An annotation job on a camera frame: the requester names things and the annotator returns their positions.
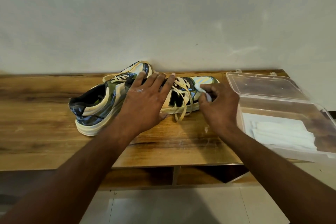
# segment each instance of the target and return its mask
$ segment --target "person's left hand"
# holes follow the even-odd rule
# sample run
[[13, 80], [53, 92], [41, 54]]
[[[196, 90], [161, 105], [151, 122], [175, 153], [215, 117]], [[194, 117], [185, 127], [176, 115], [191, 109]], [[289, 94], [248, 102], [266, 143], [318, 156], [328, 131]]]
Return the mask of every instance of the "person's left hand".
[[128, 124], [127, 129], [132, 130], [134, 137], [151, 129], [167, 117], [167, 113], [160, 113], [163, 103], [173, 86], [175, 73], [167, 79], [160, 90], [161, 84], [166, 78], [164, 73], [153, 73], [141, 85], [145, 73], [138, 74], [132, 86], [127, 92], [123, 106], [116, 119]]

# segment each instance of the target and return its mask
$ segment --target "white wall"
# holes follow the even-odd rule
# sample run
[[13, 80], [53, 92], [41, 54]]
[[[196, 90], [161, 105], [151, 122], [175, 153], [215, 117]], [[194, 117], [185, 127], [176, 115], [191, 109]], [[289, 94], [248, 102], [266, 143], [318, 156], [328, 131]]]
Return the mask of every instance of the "white wall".
[[336, 0], [0, 0], [4, 73], [282, 68], [336, 110]]

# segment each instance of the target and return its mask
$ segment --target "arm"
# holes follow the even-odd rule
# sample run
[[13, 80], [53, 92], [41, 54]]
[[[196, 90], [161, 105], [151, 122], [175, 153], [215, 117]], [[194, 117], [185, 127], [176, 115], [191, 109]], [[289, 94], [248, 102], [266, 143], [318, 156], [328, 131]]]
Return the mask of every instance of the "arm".
[[167, 116], [159, 112], [173, 85], [174, 74], [160, 92], [165, 75], [153, 74], [141, 85], [144, 75], [137, 76], [112, 123], [59, 167], [43, 187], [14, 205], [2, 217], [1, 224], [80, 222], [100, 183], [123, 150], [138, 134]]
[[296, 223], [335, 223], [336, 191], [243, 133], [236, 124], [239, 96], [227, 84], [201, 85], [199, 109], [211, 128], [242, 160], [283, 213]]

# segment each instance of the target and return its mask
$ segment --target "clear plastic container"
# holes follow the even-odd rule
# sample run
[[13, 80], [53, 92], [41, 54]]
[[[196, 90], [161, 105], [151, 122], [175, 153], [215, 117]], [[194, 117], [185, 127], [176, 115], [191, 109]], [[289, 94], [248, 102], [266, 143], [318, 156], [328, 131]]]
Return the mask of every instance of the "clear plastic container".
[[226, 77], [240, 95], [237, 124], [242, 131], [248, 134], [243, 113], [301, 120], [314, 134], [317, 151], [266, 146], [285, 158], [336, 164], [336, 123], [328, 111], [313, 103], [292, 79], [237, 72], [228, 72]]

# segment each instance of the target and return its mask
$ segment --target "hand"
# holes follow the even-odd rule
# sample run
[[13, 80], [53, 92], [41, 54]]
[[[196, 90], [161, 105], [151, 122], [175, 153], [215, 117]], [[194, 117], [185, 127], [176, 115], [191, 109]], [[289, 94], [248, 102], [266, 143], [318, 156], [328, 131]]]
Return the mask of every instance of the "hand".
[[237, 128], [237, 107], [239, 95], [228, 83], [201, 84], [209, 93], [213, 102], [208, 102], [204, 93], [199, 97], [199, 109], [212, 130], [219, 136], [228, 130]]
[[164, 73], [153, 73], [141, 85], [145, 73], [138, 74], [132, 86], [127, 92], [123, 106], [116, 119], [121, 120], [130, 130], [134, 137], [138, 134], [151, 129], [160, 121], [167, 117], [167, 113], [160, 113], [163, 103], [173, 86], [175, 73], [167, 79], [165, 85], [160, 90], [161, 84], [166, 78]]

